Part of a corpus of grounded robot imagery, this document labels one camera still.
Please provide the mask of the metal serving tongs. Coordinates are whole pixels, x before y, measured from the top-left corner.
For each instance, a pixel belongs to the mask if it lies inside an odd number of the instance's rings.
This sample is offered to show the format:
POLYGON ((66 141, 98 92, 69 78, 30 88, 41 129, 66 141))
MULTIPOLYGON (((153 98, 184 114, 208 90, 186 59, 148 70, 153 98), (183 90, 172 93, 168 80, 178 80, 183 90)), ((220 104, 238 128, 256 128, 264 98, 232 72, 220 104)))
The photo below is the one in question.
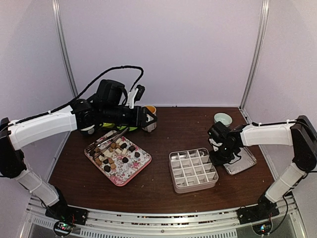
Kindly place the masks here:
POLYGON ((101 145, 103 145, 107 141, 110 141, 112 143, 112 142, 116 141, 117 139, 119 139, 128 130, 129 130, 129 128, 126 128, 124 130, 119 130, 119 131, 115 132, 114 134, 107 136, 104 139, 99 139, 99 140, 95 141, 94 143, 92 143, 91 145, 89 145, 86 148, 86 151, 91 152, 92 150, 95 150, 97 147, 100 147, 101 145))

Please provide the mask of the pink rabbit tin lid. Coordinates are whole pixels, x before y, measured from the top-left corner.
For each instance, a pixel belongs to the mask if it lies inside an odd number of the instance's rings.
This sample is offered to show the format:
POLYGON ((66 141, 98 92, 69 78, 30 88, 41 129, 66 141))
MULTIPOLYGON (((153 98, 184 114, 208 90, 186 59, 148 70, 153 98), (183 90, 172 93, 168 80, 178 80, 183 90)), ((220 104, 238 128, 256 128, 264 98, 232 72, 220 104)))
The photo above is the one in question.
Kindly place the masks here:
POLYGON ((243 172, 257 163, 253 153, 248 148, 242 148, 238 156, 234 156, 234 160, 230 163, 224 164, 229 175, 236 175, 243 172))

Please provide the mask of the floral pink tray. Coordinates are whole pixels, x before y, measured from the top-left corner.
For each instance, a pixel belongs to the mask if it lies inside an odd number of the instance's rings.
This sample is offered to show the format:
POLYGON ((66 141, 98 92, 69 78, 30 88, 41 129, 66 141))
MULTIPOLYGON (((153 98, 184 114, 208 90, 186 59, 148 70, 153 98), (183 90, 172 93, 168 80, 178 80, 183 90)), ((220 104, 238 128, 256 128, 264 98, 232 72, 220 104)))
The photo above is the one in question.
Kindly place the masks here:
MULTIPOLYGON (((111 130, 99 139, 117 132, 111 130)), ((107 141, 86 157, 116 186, 124 186, 152 161, 151 155, 135 143, 121 136, 114 142, 107 141)))

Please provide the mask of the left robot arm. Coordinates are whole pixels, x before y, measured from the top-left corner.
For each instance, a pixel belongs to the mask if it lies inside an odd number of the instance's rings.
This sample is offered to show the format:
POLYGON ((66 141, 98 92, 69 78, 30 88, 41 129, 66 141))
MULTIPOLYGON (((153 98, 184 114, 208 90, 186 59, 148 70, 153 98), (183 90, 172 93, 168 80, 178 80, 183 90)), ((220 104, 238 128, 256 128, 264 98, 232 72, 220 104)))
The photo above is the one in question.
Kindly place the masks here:
POLYGON ((75 130, 96 129, 103 123, 125 127, 147 127, 157 122, 148 108, 136 106, 145 91, 137 85, 129 92, 124 84, 103 79, 95 94, 88 99, 73 99, 61 109, 32 116, 29 119, 3 118, 0 122, 0 175, 14 179, 37 196, 60 220, 71 216, 62 192, 43 181, 27 168, 22 148, 38 140, 75 130))

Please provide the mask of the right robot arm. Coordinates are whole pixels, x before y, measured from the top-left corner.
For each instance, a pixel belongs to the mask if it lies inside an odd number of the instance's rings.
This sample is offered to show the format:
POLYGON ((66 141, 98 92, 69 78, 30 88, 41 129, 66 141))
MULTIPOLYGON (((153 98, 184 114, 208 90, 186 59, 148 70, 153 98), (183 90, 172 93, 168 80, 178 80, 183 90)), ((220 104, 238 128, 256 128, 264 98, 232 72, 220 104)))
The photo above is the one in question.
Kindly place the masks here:
POLYGON ((216 122, 209 128, 208 136, 214 165, 239 158, 245 147, 260 146, 267 152, 270 168, 276 169, 278 177, 254 207, 259 219, 268 216, 277 201, 317 166, 317 131, 305 115, 282 122, 241 124, 233 129, 216 122))

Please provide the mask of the pink divided tin box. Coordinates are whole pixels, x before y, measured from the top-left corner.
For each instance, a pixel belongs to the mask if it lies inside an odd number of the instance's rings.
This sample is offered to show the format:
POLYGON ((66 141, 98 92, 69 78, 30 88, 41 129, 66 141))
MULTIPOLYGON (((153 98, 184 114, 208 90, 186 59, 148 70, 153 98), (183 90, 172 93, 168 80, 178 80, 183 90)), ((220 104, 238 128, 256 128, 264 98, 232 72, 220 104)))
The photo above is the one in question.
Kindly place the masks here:
POLYGON ((171 152, 169 168, 178 194, 213 188, 219 179, 206 148, 171 152))

